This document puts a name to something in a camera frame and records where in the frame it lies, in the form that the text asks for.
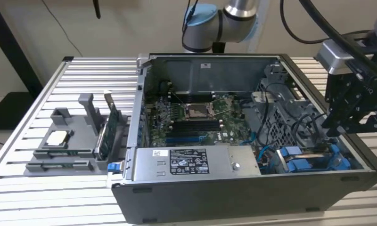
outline robotic arm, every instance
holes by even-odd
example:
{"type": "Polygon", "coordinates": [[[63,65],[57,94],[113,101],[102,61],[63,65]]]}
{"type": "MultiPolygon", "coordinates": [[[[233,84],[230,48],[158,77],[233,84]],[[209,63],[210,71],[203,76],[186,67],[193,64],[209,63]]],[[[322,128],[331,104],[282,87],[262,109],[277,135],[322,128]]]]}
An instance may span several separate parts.
{"type": "MultiPolygon", "coordinates": [[[[326,69],[325,101],[327,117],[322,127],[326,135],[377,132],[377,22],[362,39],[345,39],[333,29],[309,0],[299,0],[315,24],[330,40],[322,43],[315,59],[326,69]],[[362,118],[371,112],[366,122],[362,118]]],[[[202,53],[219,43],[241,42],[253,36],[255,28],[254,0],[230,0],[222,10],[198,4],[187,8],[182,27],[182,47],[186,52],[202,53]]]]}
{"type": "Polygon", "coordinates": [[[254,29],[254,0],[230,0],[222,10],[195,1],[185,14],[181,44],[190,53],[203,53],[210,49],[221,53],[225,42],[243,41],[251,37],[254,29]]]}
{"type": "Polygon", "coordinates": [[[326,135],[377,132],[377,21],[361,39],[345,39],[330,27],[309,0],[299,0],[331,40],[322,43],[315,59],[327,71],[325,101],[326,135]],[[369,115],[365,123],[361,119],[369,115]]]}

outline power supply label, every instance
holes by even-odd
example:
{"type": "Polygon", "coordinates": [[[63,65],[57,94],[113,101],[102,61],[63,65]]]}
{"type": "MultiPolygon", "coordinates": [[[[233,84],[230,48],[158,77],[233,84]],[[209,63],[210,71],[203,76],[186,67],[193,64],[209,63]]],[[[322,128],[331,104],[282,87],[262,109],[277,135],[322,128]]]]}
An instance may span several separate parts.
{"type": "Polygon", "coordinates": [[[205,149],[174,149],[169,156],[171,175],[209,173],[205,149]]]}

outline green circuit board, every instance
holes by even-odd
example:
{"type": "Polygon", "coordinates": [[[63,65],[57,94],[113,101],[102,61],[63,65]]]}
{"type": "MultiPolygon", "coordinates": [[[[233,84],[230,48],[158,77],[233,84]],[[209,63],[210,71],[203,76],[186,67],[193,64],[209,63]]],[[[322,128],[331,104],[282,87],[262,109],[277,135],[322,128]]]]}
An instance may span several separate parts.
{"type": "Polygon", "coordinates": [[[209,103],[169,103],[165,98],[146,105],[149,119],[150,146],[165,147],[166,134],[171,131],[173,121],[218,120],[219,131],[198,131],[199,142],[178,143],[173,146],[239,145],[249,140],[246,125],[238,101],[229,95],[215,95],[209,103]]]}

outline motherboard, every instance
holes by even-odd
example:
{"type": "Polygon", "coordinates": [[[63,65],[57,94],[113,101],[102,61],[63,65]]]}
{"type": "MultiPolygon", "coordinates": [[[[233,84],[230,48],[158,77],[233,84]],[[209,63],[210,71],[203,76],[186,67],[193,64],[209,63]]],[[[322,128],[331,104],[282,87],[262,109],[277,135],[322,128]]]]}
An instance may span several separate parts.
{"type": "Polygon", "coordinates": [[[145,109],[151,147],[250,144],[251,132],[231,93],[169,92],[146,104],[145,109]]]}

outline aluminum table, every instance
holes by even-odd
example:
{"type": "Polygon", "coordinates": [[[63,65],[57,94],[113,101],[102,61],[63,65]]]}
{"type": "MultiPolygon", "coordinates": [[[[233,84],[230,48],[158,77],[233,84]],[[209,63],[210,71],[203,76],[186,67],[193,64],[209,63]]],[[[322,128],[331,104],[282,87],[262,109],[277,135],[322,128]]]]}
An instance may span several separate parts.
{"type": "MultiPolygon", "coordinates": [[[[294,63],[323,94],[326,71],[310,57],[294,63]]],[[[93,104],[102,114],[109,109],[102,97],[111,91],[117,108],[131,113],[135,58],[74,58],[62,62],[18,127],[0,150],[0,226],[1,225],[106,225],[127,226],[110,190],[106,176],[22,176],[25,163],[51,124],[55,107],[70,114],[85,114],[77,103],[79,93],[93,93],[93,104]]],[[[377,156],[377,133],[359,134],[377,156]]],[[[177,226],[363,226],[377,225],[377,185],[345,196],[325,212],[251,218],[179,222],[177,226]]]]}

